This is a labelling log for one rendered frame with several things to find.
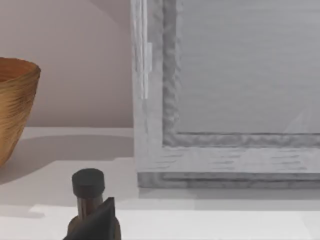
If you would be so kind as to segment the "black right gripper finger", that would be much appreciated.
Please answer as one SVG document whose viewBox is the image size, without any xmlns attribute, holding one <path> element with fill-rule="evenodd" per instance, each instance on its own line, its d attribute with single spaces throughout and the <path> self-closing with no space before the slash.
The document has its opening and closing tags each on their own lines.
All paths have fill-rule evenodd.
<svg viewBox="0 0 320 240">
<path fill-rule="evenodd" d="M 72 218 L 62 240 L 115 240 L 115 198 L 107 198 L 84 219 Z"/>
</svg>

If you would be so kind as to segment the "dark bottle with black cap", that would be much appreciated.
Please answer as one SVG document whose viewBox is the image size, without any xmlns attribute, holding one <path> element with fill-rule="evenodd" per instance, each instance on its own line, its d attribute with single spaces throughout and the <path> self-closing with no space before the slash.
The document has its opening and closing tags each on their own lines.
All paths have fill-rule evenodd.
<svg viewBox="0 0 320 240">
<path fill-rule="evenodd" d="M 89 216 L 106 199 L 104 173 L 96 168 L 84 168 L 71 177 L 72 191 L 77 200 L 77 215 L 81 220 Z M 115 201 L 115 240 L 122 240 L 120 222 L 116 217 Z"/>
</svg>

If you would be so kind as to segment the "grey wooden cabinet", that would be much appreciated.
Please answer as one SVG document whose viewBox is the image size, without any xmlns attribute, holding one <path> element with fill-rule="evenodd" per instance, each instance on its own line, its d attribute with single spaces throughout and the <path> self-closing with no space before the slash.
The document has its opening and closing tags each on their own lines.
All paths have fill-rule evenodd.
<svg viewBox="0 0 320 240">
<path fill-rule="evenodd" d="M 130 0 L 140 188 L 320 189 L 320 133 L 177 131 L 182 0 Z"/>
</svg>

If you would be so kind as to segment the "brown woven basket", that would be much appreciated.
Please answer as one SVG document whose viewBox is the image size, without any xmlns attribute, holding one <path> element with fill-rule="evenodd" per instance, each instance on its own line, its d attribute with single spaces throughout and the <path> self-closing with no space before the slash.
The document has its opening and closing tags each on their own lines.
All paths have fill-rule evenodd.
<svg viewBox="0 0 320 240">
<path fill-rule="evenodd" d="M 11 157 L 33 107 L 40 67 L 30 61 L 0 57 L 0 167 Z"/>
</svg>

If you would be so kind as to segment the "grey cabinet door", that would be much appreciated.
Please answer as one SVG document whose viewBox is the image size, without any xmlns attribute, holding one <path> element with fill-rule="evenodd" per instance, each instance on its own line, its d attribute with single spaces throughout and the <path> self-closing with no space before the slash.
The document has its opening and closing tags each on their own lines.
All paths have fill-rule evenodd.
<svg viewBox="0 0 320 240">
<path fill-rule="evenodd" d="M 163 0 L 163 144 L 320 148 L 320 0 Z"/>
</svg>

